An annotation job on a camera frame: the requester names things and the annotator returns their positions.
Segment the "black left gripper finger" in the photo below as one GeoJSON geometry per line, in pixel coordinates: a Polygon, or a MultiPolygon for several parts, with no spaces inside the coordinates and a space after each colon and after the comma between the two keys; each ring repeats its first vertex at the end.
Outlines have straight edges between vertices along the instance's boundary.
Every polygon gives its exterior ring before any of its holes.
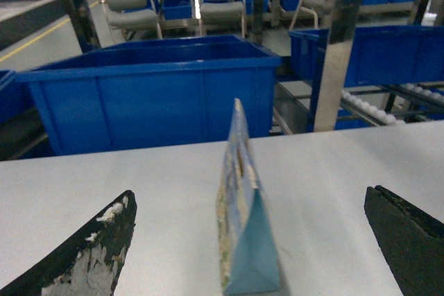
{"type": "Polygon", "coordinates": [[[2,295],[113,295],[133,240],[137,202],[124,191],[2,295]]]}

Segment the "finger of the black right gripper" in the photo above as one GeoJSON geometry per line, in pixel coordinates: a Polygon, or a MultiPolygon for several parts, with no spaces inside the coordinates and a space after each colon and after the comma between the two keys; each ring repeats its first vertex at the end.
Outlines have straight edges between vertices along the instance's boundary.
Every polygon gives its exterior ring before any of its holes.
{"type": "Polygon", "coordinates": [[[364,211],[403,295],[443,294],[443,223],[381,185],[364,211]]]}

